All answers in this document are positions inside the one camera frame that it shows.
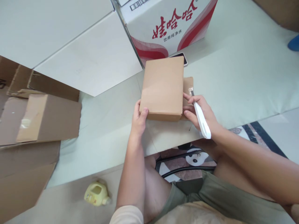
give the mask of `leg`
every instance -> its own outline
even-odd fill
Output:
[[[249,177],[231,160],[213,140],[199,139],[192,143],[209,154],[213,160],[217,161],[214,175],[240,189],[257,197],[273,201],[268,195],[263,193]]]
[[[155,167],[155,158],[145,157],[144,223],[150,222],[159,215],[171,190],[171,184],[161,177]]]

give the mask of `red chinese characters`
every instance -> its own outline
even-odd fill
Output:
[[[167,29],[169,27],[171,27],[172,30],[177,28],[178,27],[177,20],[179,20],[179,19],[184,20],[186,18],[186,21],[190,20],[192,18],[193,11],[196,10],[196,9],[197,9],[197,7],[194,6],[194,0],[191,1],[188,10],[183,12],[182,16],[177,15],[177,12],[176,12],[177,9],[175,8],[174,11],[173,11],[171,20],[169,20],[168,23],[166,24]],[[160,38],[166,36],[167,32],[165,31],[165,25],[164,25],[165,23],[166,22],[164,21],[164,17],[161,16],[161,25],[156,26],[156,30],[153,30],[154,34],[153,34],[152,39],[158,38],[158,33],[160,34],[160,36],[159,36]]]
[[[166,23],[164,21],[164,17],[161,17],[161,25],[160,26],[156,26],[156,31],[153,30],[154,35],[153,35],[152,39],[158,38],[158,31],[159,31],[159,29],[160,29],[160,38],[162,38],[162,37],[164,37],[166,35],[167,32],[165,32],[164,23]]]
[[[173,11],[173,15],[172,15],[172,18],[171,20],[169,20],[169,22],[167,23],[167,28],[169,28],[171,26],[171,29],[175,29],[178,27],[178,22],[177,22],[177,19],[180,19],[181,16],[178,16],[177,15],[177,12],[176,12],[176,8],[174,9]]]
[[[190,10],[190,8],[192,8],[192,10],[194,11],[195,9],[197,9],[197,7],[194,6],[194,0],[192,0],[189,8],[187,11],[183,12],[183,16],[182,16],[182,19],[184,19],[186,16],[186,21],[188,21],[189,19],[191,19],[193,13],[192,13],[192,10]]]

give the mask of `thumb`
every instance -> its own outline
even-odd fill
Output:
[[[198,123],[198,120],[197,120],[197,116],[194,113],[192,113],[191,111],[185,110],[184,115],[194,124],[194,126],[198,130],[200,130],[199,123]]]
[[[147,109],[147,107],[143,108],[143,110],[141,111],[139,119],[145,121],[148,113],[149,113],[149,109]]]

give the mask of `table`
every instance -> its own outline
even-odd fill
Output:
[[[299,107],[299,52],[287,48],[296,35],[278,26],[253,1],[219,1],[206,37],[182,50],[189,63],[184,76],[194,77],[194,93],[205,96],[226,128],[283,113]],[[97,97],[80,94],[79,137],[62,142],[47,187],[123,164],[143,75],[142,71]],[[143,146],[151,155],[199,138],[188,121],[148,120]]]

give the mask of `person's left hand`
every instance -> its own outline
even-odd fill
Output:
[[[149,113],[149,109],[146,107],[143,108],[141,113],[139,112],[140,101],[141,100],[138,100],[137,103],[135,104],[134,114],[132,118],[132,128],[131,128],[131,135],[136,136],[138,138],[141,138],[142,134],[144,133],[145,120],[147,114]]]

